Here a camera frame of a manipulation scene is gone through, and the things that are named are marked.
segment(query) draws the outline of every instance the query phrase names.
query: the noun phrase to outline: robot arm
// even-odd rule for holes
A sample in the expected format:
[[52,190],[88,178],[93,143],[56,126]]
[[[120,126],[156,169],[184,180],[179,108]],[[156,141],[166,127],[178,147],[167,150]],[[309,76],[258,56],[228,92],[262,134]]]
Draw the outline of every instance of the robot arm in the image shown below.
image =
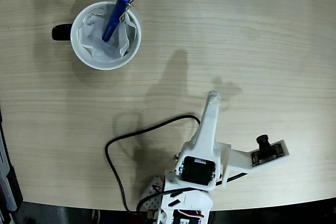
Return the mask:
[[158,224],[207,224],[213,206],[208,191],[215,189],[218,180],[225,187],[231,171],[257,172],[289,156],[283,140],[269,144],[267,135],[257,138],[259,149],[251,152],[216,142],[220,100],[218,92],[209,93],[197,132],[183,145],[175,170],[165,172],[164,191],[185,187],[195,190],[163,196]]

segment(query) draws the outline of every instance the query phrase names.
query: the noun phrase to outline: black cable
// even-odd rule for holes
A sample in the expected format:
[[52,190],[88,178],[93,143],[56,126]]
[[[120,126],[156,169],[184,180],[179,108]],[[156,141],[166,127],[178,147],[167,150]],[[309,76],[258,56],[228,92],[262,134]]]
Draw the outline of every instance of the black cable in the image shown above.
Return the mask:
[[[163,195],[173,194],[173,193],[182,193],[182,192],[185,192],[185,191],[193,191],[193,190],[197,190],[197,189],[195,189],[195,188],[190,188],[190,187],[186,187],[186,188],[180,188],[180,189],[174,189],[174,190],[162,191],[162,192],[159,192],[159,193],[156,193],[156,194],[152,194],[152,195],[149,195],[149,196],[147,196],[147,197],[145,197],[145,198],[143,198],[143,199],[141,199],[141,200],[139,201],[139,203],[138,203],[138,205],[137,205],[137,210],[136,210],[135,212],[134,212],[134,211],[131,211],[131,210],[128,208],[128,206],[127,206],[126,195],[125,195],[125,191],[124,191],[124,187],[123,187],[123,185],[122,185],[121,179],[120,179],[120,177],[119,177],[119,175],[118,175],[118,173],[117,173],[117,170],[116,170],[115,167],[113,166],[112,161],[111,161],[111,158],[110,158],[110,155],[109,155],[109,147],[110,147],[110,145],[113,144],[113,143],[115,143],[115,142],[118,141],[118,140],[122,140],[122,139],[125,139],[125,138],[128,138],[128,137],[132,137],[132,136],[137,136],[137,135],[140,135],[140,134],[144,134],[144,133],[147,133],[147,132],[149,132],[149,131],[153,131],[153,130],[156,130],[156,129],[160,128],[160,127],[163,127],[163,126],[165,126],[165,125],[167,125],[167,124],[176,122],[176,121],[181,120],[181,119],[187,119],[187,118],[194,119],[198,124],[201,123],[200,120],[199,120],[196,116],[194,116],[194,115],[189,115],[189,114],[187,114],[187,115],[180,115],[180,116],[177,116],[177,117],[175,117],[175,118],[169,119],[169,120],[167,120],[167,121],[165,121],[165,122],[162,122],[162,123],[160,123],[160,124],[157,124],[157,125],[154,125],[154,126],[152,126],[152,127],[149,127],[149,128],[147,128],[147,129],[143,129],[143,130],[139,130],[139,131],[136,131],[136,132],[133,132],[133,133],[125,134],[125,135],[123,135],[123,136],[118,136],[118,137],[116,137],[116,138],[110,140],[110,141],[105,145],[105,156],[106,156],[106,159],[107,159],[107,161],[108,161],[108,163],[109,163],[109,165],[110,165],[110,167],[111,167],[111,169],[112,169],[112,171],[113,171],[113,173],[114,173],[114,175],[115,175],[115,177],[116,177],[116,179],[117,179],[117,182],[118,182],[118,185],[119,185],[119,188],[120,188],[120,193],[121,193],[122,203],[123,203],[123,205],[124,205],[124,208],[125,208],[126,212],[128,212],[129,214],[132,214],[132,215],[136,215],[136,214],[138,214],[138,215],[141,216],[140,209],[141,209],[142,205],[143,205],[146,201],[148,201],[148,200],[150,200],[150,199],[152,199],[152,198],[155,198],[155,197],[157,197],[157,196],[163,196]],[[231,182],[231,181],[233,181],[233,180],[235,180],[235,179],[238,179],[238,178],[241,178],[241,177],[243,177],[243,176],[245,176],[245,175],[246,175],[246,173],[240,173],[240,174],[238,174],[238,175],[235,175],[235,176],[233,176],[233,177],[228,178],[226,182]],[[221,184],[222,184],[222,182],[219,181],[219,182],[216,183],[216,186],[221,185]]]
[[125,207],[125,210],[126,212],[128,212],[129,214],[133,214],[133,215],[136,215],[137,213],[134,212],[134,211],[131,211],[128,206],[127,206],[127,202],[126,202],[126,195],[125,195],[125,191],[124,191],[124,187],[122,186],[122,182],[120,180],[120,177],[117,173],[117,170],[115,169],[115,167],[112,165],[112,161],[111,161],[111,158],[109,156],[109,146],[113,143],[115,143],[116,141],[118,140],[122,140],[122,139],[125,139],[125,138],[128,138],[128,137],[132,137],[132,136],[137,136],[137,135],[140,135],[140,134],[144,134],[144,133],[147,133],[149,131],[153,131],[153,130],[156,130],[160,127],[163,127],[167,124],[170,124],[170,123],[173,123],[175,121],[178,121],[178,120],[181,120],[181,119],[186,119],[186,118],[191,118],[191,119],[194,119],[198,124],[200,124],[201,122],[199,121],[199,119],[194,116],[194,115],[180,115],[180,116],[177,116],[175,118],[172,118],[172,119],[169,119],[168,121],[165,121],[163,123],[160,123],[158,125],[155,125],[155,126],[152,126],[152,127],[149,127],[147,129],[143,129],[143,130],[139,130],[139,131],[136,131],[136,132],[133,132],[133,133],[129,133],[129,134],[126,134],[126,135],[123,135],[123,136],[118,136],[112,140],[110,140],[106,145],[105,145],[105,156],[106,156],[106,159],[117,179],[117,182],[119,184],[119,188],[120,188],[120,193],[121,193],[121,198],[122,198],[122,203]]

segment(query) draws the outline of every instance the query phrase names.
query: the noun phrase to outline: sticker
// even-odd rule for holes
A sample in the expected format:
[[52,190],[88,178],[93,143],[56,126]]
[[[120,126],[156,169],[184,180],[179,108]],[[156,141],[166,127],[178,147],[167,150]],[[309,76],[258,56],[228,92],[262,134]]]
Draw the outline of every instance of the sticker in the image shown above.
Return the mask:
[[189,220],[187,220],[187,219],[180,219],[180,224],[189,224]]
[[195,158],[195,162],[196,162],[196,163],[201,163],[201,164],[203,164],[203,165],[206,164],[206,161],[205,161],[205,160],[203,160],[203,159],[199,159],[199,158]]

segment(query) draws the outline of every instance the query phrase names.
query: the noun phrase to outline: red wire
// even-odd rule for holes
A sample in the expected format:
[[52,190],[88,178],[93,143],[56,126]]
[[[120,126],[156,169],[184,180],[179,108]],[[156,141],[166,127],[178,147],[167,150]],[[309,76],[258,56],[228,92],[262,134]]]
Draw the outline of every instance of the red wire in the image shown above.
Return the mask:
[[183,210],[180,210],[180,211],[183,212],[183,213],[185,213],[185,214],[187,214],[187,215],[192,215],[192,216],[195,216],[195,217],[202,217],[202,218],[204,218],[204,215],[189,214],[189,213],[186,212],[186,211],[183,211]]
[[157,193],[160,192],[160,191],[158,190],[158,188],[161,189],[160,186],[158,186],[158,185],[152,185],[152,187],[153,187],[153,189],[154,189]]

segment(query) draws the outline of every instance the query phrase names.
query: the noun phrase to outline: white mug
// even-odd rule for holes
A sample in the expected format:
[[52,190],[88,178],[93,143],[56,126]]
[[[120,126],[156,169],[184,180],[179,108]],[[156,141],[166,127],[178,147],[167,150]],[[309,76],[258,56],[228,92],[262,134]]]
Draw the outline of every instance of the white mug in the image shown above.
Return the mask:
[[120,59],[111,61],[111,62],[97,61],[93,59],[91,53],[85,47],[83,47],[82,44],[79,42],[78,30],[83,24],[84,18],[91,11],[93,11],[94,9],[98,7],[114,5],[114,4],[115,2],[104,1],[104,2],[98,2],[92,5],[89,5],[77,15],[77,17],[75,18],[72,24],[62,24],[62,25],[55,26],[51,32],[53,40],[71,40],[71,45],[72,45],[72,48],[75,54],[84,64],[88,65],[89,67],[92,67],[98,70],[112,70],[112,69],[117,69],[117,68],[124,66],[135,56],[136,52],[139,49],[140,42],[141,42],[142,25],[141,25],[140,15],[134,9],[134,7],[131,7],[127,11],[127,13],[137,28],[135,41],[132,44],[132,46],[128,49],[128,52],[126,52],[126,54]]

